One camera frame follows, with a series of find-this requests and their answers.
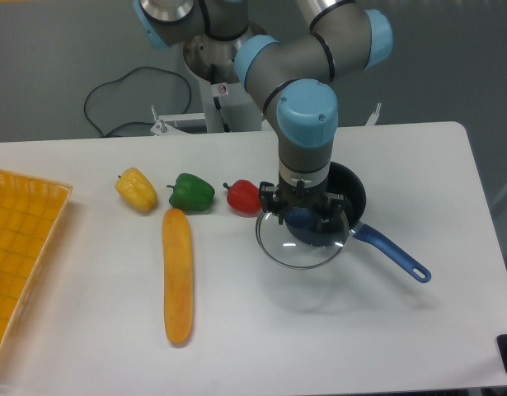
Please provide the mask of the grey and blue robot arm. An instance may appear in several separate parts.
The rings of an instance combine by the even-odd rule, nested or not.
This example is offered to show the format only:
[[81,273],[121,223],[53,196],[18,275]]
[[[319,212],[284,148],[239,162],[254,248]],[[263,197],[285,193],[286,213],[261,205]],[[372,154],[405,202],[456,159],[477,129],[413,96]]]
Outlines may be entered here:
[[345,222],[344,203],[327,190],[338,100],[331,83],[386,59],[392,27],[353,1],[300,1],[308,33],[281,44],[252,30],[244,1],[136,1],[148,38],[170,47],[195,38],[230,44],[234,76],[279,142],[279,182],[262,183],[262,209],[280,222],[308,214],[314,229]]

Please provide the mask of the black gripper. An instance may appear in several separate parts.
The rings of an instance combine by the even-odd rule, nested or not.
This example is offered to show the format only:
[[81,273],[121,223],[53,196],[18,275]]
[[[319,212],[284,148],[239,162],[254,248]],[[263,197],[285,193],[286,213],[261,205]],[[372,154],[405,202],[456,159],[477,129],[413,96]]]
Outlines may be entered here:
[[315,186],[309,186],[304,180],[294,185],[279,178],[278,186],[262,181],[259,186],[259,200],[262,210],[273,214],[279,225],[284,216],[294,209],[311,211],[320,218],[317,230],[320,233],[343,233],[346,231],[345,195],[326,192],[327,179]]

